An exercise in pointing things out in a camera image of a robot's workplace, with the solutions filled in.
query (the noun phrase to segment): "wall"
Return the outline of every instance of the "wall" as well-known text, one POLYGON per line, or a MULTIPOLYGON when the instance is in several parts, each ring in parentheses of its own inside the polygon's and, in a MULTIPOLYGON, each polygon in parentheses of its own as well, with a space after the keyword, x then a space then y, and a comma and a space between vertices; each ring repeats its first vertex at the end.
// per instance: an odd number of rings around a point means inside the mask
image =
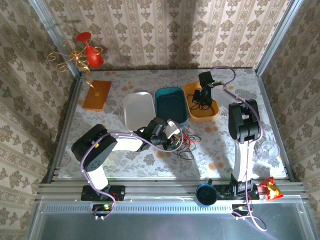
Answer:
POLYGON ((320 227, 320 3, 305 0, 262 74, 294 174, 320 227))
POLYGON ((0 239, 22 239, 56 147, 72 77, 28 1, 0 1, 0 239))
POLYGON ((91 32, 101 70, 254 67, 288 0, 44 0, 65 38, 91 32))

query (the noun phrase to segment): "patterned tablecloth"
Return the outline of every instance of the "patterned tablecloth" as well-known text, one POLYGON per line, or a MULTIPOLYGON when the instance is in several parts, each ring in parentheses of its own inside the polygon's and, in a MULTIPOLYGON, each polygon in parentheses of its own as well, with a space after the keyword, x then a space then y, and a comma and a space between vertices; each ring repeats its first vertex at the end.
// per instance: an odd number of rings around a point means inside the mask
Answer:
MULTIPOLYGON (((125 126, 122 100, 130 93, 149 92, 155 98, 160 88, 180 87, 198 81, 204 69, 192 70, 137 70, 95 71, 95 80, 111 81, 104 111, 84 110, 82 105, 89 86, 82 85, 75 114, 72 119, 67 145, 61 161, 60 178, 79 178, 80 163, 71 152, 72 144, 96 124, 103 124, 109 131, 128 132, 125 126)), ((261 91, 252 69, 236 69, 236 79, 229 89, 245 99, 256 99, 265 134, 261 141, 275 140, 261 91)), ((211 72, 213 79, 226 82, 233 76, 228 69, 211 72)), ((183 160, 172 153, 163 153, 150 148, 143 152, 114 151, 103 164, 107 177, 111 178, 219 178, 230 177, 235 164, 235 147, 228 132, 228 112, 220 106, 219 115, 212 121, 190 121, 190 129, 202 137, 192 153, 194 160, 183 160)), ((277 157, 265 162, 253 156, 255 177, 285 178, 284 165, 277 157)))

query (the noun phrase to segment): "white tray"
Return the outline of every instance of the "white tray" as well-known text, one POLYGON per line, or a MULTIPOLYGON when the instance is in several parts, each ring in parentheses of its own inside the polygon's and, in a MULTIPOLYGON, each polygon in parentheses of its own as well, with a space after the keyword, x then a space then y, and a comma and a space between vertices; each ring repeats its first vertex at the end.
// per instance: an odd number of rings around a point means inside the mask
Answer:
POLYGON ((146 127, 156 117, 154 101, 150 93, 131 93, 122 100, 125 126, 129 131, 146 127))

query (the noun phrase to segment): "red decorative figure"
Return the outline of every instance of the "red decorative figure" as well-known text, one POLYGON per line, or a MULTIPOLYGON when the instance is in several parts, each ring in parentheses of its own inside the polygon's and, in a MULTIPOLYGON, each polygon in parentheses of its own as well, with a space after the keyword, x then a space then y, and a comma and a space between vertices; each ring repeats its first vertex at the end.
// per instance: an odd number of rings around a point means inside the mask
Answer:
POLYGON ((86 44, 86 60, 89 62, 91 68, 99 68, 104 64, 104 59, 99 54, 93 46, 90 46, 88 41, 91 39, 90 32, 82 32, 77 37, 76 40, 79 42, 84 42, 86 44))

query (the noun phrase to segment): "orange plastic container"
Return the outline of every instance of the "orange plastic container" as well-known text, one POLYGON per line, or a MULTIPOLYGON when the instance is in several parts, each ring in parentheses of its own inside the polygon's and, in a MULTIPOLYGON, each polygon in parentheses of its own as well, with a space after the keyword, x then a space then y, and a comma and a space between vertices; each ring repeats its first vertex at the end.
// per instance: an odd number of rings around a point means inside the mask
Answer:
POLYGON ((219 111, 220 111, 218 103, 214 100, 212 101, 212 104, 211 104, 214 110, 214 113, 211 108, 207 110, 201 110, 199 108, 193 109, 193 108, 196 108, 195 105, 197 104, 192 102, 192 98, 193 98, 192 95, 195 93, 195 90, 201 90, 201 89, 202 88, 198 81, 186 84, 183 89, 189 114, 191 116, 191 119, 194 120, 195 122, 211 121, 219 114, 219 111))

